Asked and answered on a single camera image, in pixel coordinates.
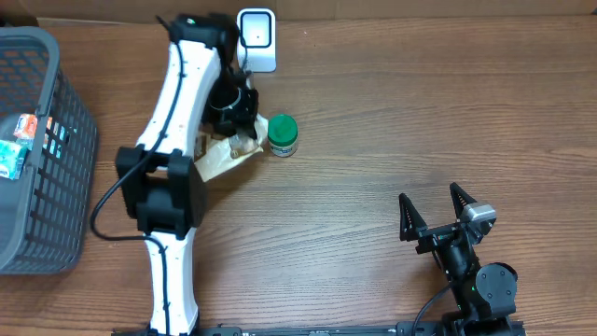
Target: wooden table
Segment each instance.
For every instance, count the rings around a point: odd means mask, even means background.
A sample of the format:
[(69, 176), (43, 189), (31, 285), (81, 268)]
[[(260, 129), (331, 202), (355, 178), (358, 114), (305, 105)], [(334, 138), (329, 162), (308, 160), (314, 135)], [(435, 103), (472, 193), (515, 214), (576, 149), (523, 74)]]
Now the wooden table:
[[(93, 200), (145, 128), (167, 63), (158, 25), (50, 29), (102, 132)], [(529, 335), (597, 329), (597, 20), (280, 22), (260, 112), (294, 116), (298, 152), (209, 184), (197, 234), (201, 324), (244, 328), (412, 320), (445, 280), (398, 240), (398, 194), (431, 226), (457, 181), (498, 220), (476, 250), (520, 275)], [(100, 217), (136, 233), (121, 196)], [(447, 296), (426, 318), (452, 310)], [(146, 249), (88, 234), (77, 268), (0, 278), (0, 334), (105, 335), (152, 310)]]

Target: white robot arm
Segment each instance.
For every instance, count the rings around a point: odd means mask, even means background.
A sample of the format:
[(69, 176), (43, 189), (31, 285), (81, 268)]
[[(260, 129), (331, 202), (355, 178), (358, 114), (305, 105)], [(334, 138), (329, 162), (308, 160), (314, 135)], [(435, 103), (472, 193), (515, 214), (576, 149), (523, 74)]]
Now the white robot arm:
[[(203, 181), (193, 164), (199, 128), (202, 123), (210, 123), (216, 133), (225, 136), (242, 130), (257, 138), (254, 124), (258, 94), (246, 85), (247, 74), (234, 74), (230, 67), (239, 38), (232, 19), (180, 15), (169, 33), (172, 43), (168, 72), (153, 117), (136, 148), (121, 148), (118, 152), (117, 171), (122, 178), (151, 155), (143, 169), (122, 183), (122, 191), (129, 215), (137, 219), (138, 230), (151, 238), (146, 245), (154, 309), (146, 332), (178, 336), (191, 335), (199, 318), (192, 283), (193, 239), (206, 199)], [(165, 137), (155, 152), (147, 152), (146, 148), (155, 146), (164, 130)], [(167, 171), (168, 178), (147, 176), (158, 169)], [(156, 241), (165, 249), (165, 256)], [(162, 263), (164, 257), (167, 267)]]

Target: orange and white package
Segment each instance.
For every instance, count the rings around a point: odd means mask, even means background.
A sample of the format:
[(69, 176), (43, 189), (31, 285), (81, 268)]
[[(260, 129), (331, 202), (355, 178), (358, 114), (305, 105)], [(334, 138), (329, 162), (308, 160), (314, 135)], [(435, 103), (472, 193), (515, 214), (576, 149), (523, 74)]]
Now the orange and white package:
[[(52, 118), (48, 118), (48, 124), (46, 127), (50, 129), (52, 126)], [(30, 114), (21, 114), (17, 127), (15, 128), (14, 136), (21, 140), (33, 140), (35, 139), (35, 131), (37, 130), (37, 117)]]

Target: basket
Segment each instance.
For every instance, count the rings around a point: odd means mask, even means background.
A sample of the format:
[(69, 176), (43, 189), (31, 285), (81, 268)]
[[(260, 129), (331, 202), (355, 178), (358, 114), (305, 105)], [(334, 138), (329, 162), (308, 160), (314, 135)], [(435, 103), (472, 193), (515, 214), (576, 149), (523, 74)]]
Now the basket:
[(0, 29), (0, 139), (37, 119), (21, 177), (0, 177), (0, 274), (69, 270), (83, 249), (99, 138), (59, 59), (42, 29)]

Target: small jar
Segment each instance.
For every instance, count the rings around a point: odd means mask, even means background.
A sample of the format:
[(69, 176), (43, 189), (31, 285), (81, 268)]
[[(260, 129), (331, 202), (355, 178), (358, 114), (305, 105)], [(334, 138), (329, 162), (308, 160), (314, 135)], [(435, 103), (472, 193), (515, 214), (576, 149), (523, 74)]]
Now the small jar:
[(268, 140), (271, 152), (281, 158), (289, 157), (297, 151), (299, 127), (288, 115), (277, 115), (270, 120)]

